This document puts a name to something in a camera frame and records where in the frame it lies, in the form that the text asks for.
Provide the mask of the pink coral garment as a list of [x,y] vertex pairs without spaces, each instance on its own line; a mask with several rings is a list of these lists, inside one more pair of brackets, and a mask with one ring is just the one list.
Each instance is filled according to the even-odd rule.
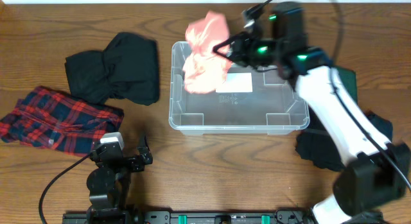
[[191,54],[182,68],[187,92],[207,94],[223,85],[232,62],[214,53],[213,48],[228,38],[227,21],[221,13],[209,11],[205,18],[189,24],[186,41]]

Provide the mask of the dark green drawstring garment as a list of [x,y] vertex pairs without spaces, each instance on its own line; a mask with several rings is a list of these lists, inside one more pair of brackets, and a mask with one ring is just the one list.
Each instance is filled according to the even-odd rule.
[[335,67],[335,73],[338,73],[342,85],[345,87],[347,93],[352,97],[355,103],[358,103],[358,91],[356,73],[350,69],[343,67]]

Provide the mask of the red navy plaid shirt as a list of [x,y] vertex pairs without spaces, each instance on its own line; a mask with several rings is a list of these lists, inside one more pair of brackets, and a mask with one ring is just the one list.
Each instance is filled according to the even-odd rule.
[[1,119],[1,140],[84,156],[104,134],[117,132],[123,118],[120,108],[39,86]]

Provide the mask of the black drawstring garment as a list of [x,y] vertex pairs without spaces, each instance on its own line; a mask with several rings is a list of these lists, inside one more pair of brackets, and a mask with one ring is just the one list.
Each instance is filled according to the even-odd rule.
[[89,103],[112,98],[148,106],[160,98],[157,42],[135,33],[118,33],[103,51],[66,57],[65,69],[71,94]]

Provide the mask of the navy garment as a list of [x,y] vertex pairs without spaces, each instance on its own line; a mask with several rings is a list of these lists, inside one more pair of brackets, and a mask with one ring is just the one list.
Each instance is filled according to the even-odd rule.
[[393,124],[391,121],[382,118],[374,112],[365,113],[368,122],[365,124],[365,130],[376,142],[392,142]]

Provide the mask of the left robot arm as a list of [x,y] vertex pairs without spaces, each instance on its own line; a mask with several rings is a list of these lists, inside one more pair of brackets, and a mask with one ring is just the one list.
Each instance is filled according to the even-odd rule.
[[124,156],[124,146],[121,134],[113,132],[105,134],[91,151],[90,159],[98,168],[88,176],[87,188],[95,211],[124,209],[131,174],[144,171],[146,165],[153,163],[145,135],[140,137],[137,144],[137,155]]

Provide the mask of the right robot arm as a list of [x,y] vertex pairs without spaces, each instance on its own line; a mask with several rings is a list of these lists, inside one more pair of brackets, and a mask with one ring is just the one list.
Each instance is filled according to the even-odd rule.
[[345,223],[403,197],[410,190],[410,148],[392,144],[371,124],[345,89],[332,59],[308,44],[302,6],[283,2],[273,7],[270,39],[264,39],[257,27],[262,12],[262,4],[245,10],[245,31],[215,45],[213,51],[220,55],[226,46],[224,58],[259,72],[275,65],[335,143],[345,168],[332,194],[312,208],[313,221]]

